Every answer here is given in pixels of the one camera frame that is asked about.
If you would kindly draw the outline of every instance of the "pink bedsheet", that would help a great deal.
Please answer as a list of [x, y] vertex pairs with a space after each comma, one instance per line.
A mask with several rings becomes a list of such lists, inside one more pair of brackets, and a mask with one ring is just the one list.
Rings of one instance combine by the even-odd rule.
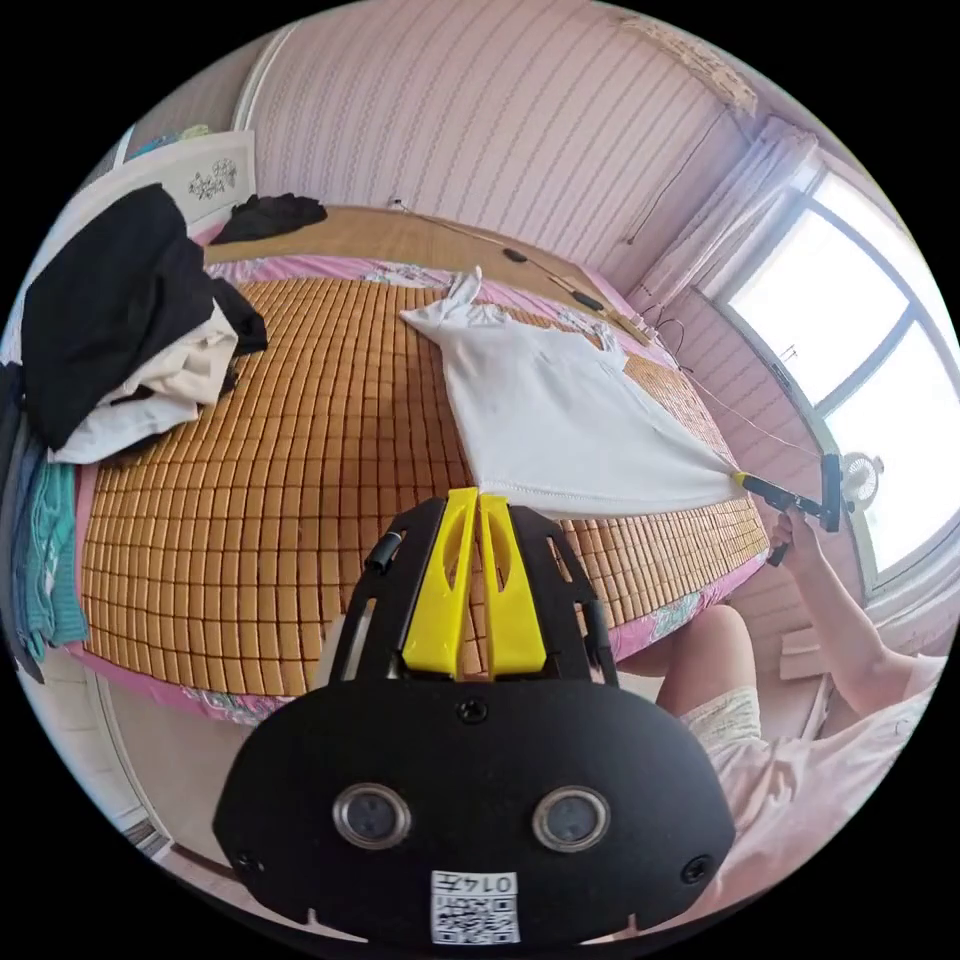
[[[445, 270], [427, 269], [413, 264], [388, 263], [382, 260], [365, 260], [353, 257], [324, 257], [297, 255], [286, 257], [264, 257], [253, 260], [238, 260], [231, 263], [213, 264], [207, 268], [211, 276], [223, 277], [231, 283], [249, 283], [256, 281], [282, 280], [290, 277], [337, 277], [346, 280], [369, 280], [380, 283], [393, 283], [402, 286], [447, 287], [453, 274]], [[627, 316], [633, 309], [599, 275], [585, 271], [597, 289]], [[480, 296], [484, 300], [501, 306], [515, 307], [529, 313], [539, 314], [570, 323], [582, 325], [584, 321], [596, 320], [589, 314], [571, 310], [569, 307], [536, 297], [511, 287], [484, 280]], [[616, 330], [618, 339], [625, 350], [647, 357], [661, 366], [676, 369], [673, 357], [659, 345], [645, 347], [633, 340], [623, 331]], [[90, 522], [93, 506], [93, 491], [96, 485], [96, 465], [78, 470], [77, 493], [77, 591], [82, 595], [81, 568], [83, 543]], [[701, 610], [728, 596], [741, 583], [748, 580], [763, 566], [766, 553], [758, 554], [736, 570], [721, 577], [715, 583], [702, 590], [681, 597], [673, 603], [655, 610], [647, 616], [614, 628], [610, 633], [610, 645], [616, 660], [629, 657], [655, 643], [661, 637], [687, 623]], [[274, 710], [288, 703], [292, 697], [266, 697], [251, 694], [215, 693], [210, 690], [198, 690], [178, 684], [157, 680], [145, 674], [135, 673], [110, 663], [101, 657], [84, 650], [79, 644], [67, 648], [92, 670], [103, 674], [107, 679], [122, 684], [157, 703], [177, 707], [191, 713], [215, 719], [232, 720], [235, 723], [255, 725]]]

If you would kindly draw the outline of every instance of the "electric fan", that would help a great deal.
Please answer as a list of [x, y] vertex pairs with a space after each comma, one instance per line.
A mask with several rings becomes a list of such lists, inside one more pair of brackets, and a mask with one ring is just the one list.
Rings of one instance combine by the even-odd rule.
[[877, 496], [883, 461], [859, 451], [845, 453], [840, 469], [843, 472], [841, 489], [844, 500], [855, 509], [866, 510]]

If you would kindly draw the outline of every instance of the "teal knit garment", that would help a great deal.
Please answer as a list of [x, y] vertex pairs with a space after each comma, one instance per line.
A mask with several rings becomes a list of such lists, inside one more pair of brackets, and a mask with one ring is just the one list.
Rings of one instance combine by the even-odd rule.
[[47, 463], [37, 471], [30, 503], [26, 605], [30, 654], [44, 658], [44, 643], [59, 647], [87, 638], [87, 618], [74, 582], [76, 511], [74, 467]]

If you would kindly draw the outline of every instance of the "label sticker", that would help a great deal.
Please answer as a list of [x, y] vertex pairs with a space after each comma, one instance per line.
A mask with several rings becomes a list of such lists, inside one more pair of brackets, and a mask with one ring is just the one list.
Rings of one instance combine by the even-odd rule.
[[434, 943], [519, 943], [517, 875], [434, 870], [430, 875]]

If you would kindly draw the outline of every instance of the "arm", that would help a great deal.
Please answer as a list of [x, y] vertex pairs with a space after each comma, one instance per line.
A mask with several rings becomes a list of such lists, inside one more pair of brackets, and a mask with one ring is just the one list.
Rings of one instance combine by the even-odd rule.
[[771, 544], [791, 544], [790, 571], [820, 640], [820, 650], [840, 695], [861, 717], [899, 703], [913, 672], [913, 657], [884, 646], [877, 628], [847, 593], [800, 511], [781, 514]]

